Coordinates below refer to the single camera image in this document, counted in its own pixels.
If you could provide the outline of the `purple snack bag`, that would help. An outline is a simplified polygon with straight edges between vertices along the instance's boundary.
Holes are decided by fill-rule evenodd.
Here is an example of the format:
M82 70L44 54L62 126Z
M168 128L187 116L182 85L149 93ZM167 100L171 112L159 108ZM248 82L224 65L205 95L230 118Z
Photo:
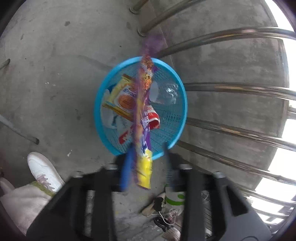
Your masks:
M149 90L156 69L152 57L161 46L162 38L159 34L151 34L144 41L134 83L136 88L133 112L134 178L136 185L143 189L151 188L152 150L147 105L149 105Z

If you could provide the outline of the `yellow snack bag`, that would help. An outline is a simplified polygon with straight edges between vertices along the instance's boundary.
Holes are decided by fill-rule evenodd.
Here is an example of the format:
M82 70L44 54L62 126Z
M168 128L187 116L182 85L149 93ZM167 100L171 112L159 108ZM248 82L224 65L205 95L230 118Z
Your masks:
M133 121L136 95L137 90L134 86L134 80L130 76L123 74L102 106L111 109L129 121Z

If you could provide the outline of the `red white snack bag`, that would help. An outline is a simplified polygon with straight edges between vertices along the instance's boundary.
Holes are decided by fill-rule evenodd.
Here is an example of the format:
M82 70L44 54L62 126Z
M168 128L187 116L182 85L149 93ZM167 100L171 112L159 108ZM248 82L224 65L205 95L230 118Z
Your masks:
M151 105L147 106L147 116L149 119L150 130L159 128L159 115ZM122 116L118 116L116 118L116 128L118 133L119 144L122 145L131 138L133 132L133 123Z

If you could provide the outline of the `white fluffy trouser leg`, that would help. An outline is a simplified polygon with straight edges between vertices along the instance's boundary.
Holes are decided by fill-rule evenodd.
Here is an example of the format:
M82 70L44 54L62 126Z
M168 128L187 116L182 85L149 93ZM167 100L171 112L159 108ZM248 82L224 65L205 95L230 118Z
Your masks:
M8 180L1 178L1 189L4 191L1 203L24 235L40 211L55 195L55 192L37 181L14 188Z

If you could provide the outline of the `white sneaker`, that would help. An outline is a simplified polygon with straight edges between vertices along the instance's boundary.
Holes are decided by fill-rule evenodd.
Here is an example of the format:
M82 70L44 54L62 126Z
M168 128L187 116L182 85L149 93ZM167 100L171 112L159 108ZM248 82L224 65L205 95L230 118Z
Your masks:
M27 163L36 181L48 190L56 193L65 184L51 161L41 153L29 153Z

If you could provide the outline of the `blue plastic waste basket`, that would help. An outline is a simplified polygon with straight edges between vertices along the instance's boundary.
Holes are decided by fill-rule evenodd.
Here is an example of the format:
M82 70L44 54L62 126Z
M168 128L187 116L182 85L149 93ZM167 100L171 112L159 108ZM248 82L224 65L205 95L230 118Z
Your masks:
M112 68L102 81L94 103L94 124L96 131L105 147L116 156L127 151L130 141L128 140L124 144L120 144L117 131L103 125L102 115L100 113L100 108L103 103L103 94L105 90L114 87L123 74L135 77L137 75L140 59L141 57L130 58ZM177 72L167 63L159 59L154 58L153 62L156 66L153 80L158 84L172 83L178 86L178 96L175 104L152 104L161 121L159 128L150 131L153 153L152 159L156 160L164 155L164 143L167 143L168 147L172 148L182 135L187 119L188 103L184 85Z

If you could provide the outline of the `clear Pepsi bottle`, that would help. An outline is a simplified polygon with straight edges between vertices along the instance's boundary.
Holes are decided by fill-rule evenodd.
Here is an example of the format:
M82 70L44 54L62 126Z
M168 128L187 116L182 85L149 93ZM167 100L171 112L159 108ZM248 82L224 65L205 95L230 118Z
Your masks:
M163 105L175 104L178 97L178 85L175 83L160 83L154 81L149 90L149 100Z

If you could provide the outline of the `metal balcony railing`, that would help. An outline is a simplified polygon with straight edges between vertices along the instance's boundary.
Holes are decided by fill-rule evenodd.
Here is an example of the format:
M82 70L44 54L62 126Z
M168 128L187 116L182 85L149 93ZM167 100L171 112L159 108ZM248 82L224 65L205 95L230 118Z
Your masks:
M295 33L271 1L129 1L134 30L159 34L155 56L175 68L188 117L178 149L222 171L263 221L295 210Z

